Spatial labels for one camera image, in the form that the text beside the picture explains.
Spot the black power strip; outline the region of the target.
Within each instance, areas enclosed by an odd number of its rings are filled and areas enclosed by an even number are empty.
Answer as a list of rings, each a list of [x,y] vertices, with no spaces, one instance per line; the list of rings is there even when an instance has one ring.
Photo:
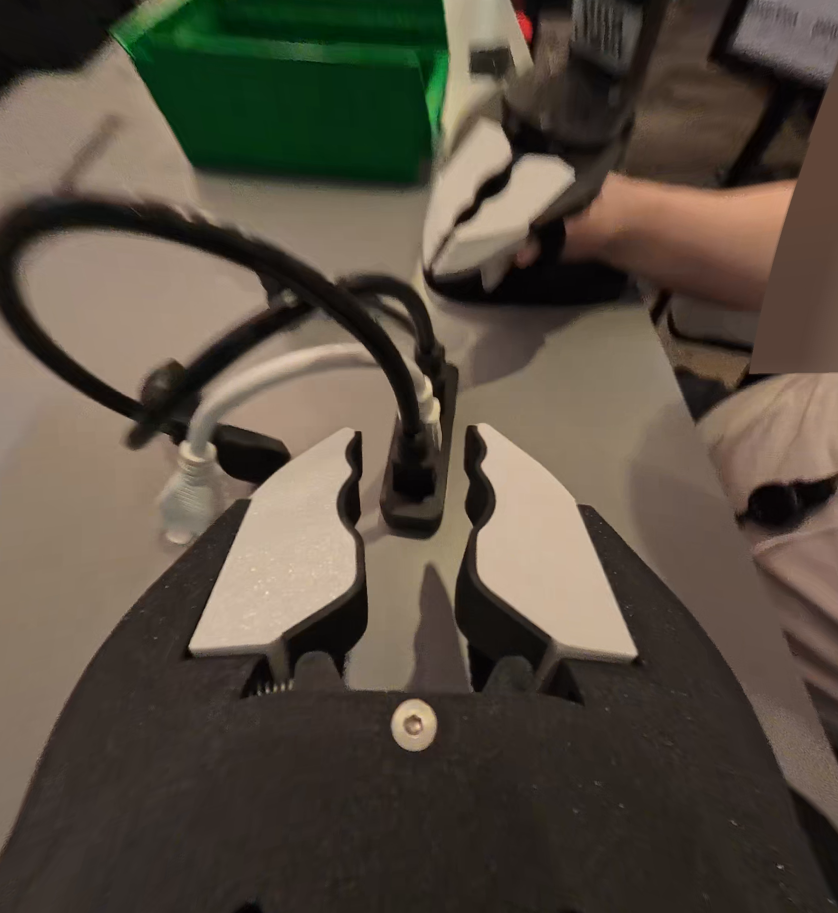
[[[458,399],[458,369],[444,362],[436,385],[441,406],[441,445],[409,467],[402,458],[401,423],[394,422],[387,466],[380,490],[380,512],[394,531],[430,537],[440,527],[445,512],[451,445]]]

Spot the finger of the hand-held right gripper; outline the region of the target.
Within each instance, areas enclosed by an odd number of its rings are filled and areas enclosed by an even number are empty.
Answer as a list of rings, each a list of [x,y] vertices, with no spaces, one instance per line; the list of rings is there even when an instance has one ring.
[[[482,118],[438,170],[425,212],[422,267],[426,279],[447,279],[480,268],[515,243],[516,231],[459,217],[483,185],[509,173],[513,153],[501,124]]]
[[[434,279],[435,285],[469,280],[477,281],[485,293],[495,291],[515,267],[516,254],[534,229],[536,219],[547,214],[576,183],[573,166],[558,157],[540,154],[521,156],[503,177],[507,178],[504,187],[490,191],[483,186],[477,203],[458,222],[473,220],[485,227],[514,229],[515,243],[480,268],[447,279]]]

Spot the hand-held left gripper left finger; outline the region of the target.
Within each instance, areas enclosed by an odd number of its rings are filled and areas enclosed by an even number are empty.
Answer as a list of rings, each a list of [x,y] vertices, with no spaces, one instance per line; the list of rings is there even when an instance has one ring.
[[[362,435],[342,428],[250,498],[188,645],[195,657],[345,660],[365,633]]]

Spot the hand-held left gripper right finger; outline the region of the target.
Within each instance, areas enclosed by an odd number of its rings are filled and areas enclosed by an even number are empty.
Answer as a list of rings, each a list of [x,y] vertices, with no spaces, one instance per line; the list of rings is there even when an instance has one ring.
[[[571,492],[489,424],[467,427],[471,524],[455,599],[458,629],[496,663],[632,663],[638,650]]]

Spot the person's right forearm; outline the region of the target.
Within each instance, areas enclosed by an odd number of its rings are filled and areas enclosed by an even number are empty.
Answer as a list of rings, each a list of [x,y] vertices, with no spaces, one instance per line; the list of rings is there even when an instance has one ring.
[[[618,176],[593,211],[614,266],[667,291],[758,313],[796,185],[702,189]]]

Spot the black extension cord notched socket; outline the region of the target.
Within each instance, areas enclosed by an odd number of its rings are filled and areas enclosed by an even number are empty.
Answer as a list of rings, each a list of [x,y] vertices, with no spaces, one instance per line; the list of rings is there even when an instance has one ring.
[[[435,443],[433,422],[420,412],[405,357],[387,332],[353,294],[263,237],[216,222],[199,210],[152,201],[129,202],[104,197],[40,196],[0,214],[0,316],[14,337],[68,386],[132,421],[139,402],[119,393],[73,360],[45,332],[27,307],[17,270],[25,249],[48,234],[66,230],[112,230],[191,247],[272,280],[292,293],[295,304],[315,306],[367,349],[370,363],[384,373],[400,414],[402,458],[411,468]]]

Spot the person's right hand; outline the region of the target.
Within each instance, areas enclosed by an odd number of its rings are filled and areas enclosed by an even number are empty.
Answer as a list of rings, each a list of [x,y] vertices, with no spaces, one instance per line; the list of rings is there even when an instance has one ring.
[[[597,196],[583,210],[566,214],[531,230],[515,257],[517,268],[531,268],[544,261],[597,263],[626,269],[624,241],[638,181],[629,175],[611,173]]]

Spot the printed sign on stand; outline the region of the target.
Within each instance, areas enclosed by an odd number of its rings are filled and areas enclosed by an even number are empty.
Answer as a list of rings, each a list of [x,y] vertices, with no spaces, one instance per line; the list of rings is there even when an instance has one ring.
[[[771,144],[796,115],[808,139],[838,61],[838,1],[732,1],[708,61],[762,87],[764,105],[724,188],[759,184],[776,171],[765,164]]]

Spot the green plastic bin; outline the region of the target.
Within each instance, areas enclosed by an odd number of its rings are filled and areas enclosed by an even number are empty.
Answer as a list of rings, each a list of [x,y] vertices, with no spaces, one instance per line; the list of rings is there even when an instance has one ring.
[[[197,168],[428,179],[448,84],[443,2],[148,2],[110,35]]]

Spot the person's pale clothing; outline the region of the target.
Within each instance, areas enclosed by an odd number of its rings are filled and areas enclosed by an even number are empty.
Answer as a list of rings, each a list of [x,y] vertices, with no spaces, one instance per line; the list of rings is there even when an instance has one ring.
[[[838,747],[838,372],[757,382],[698,429]]]

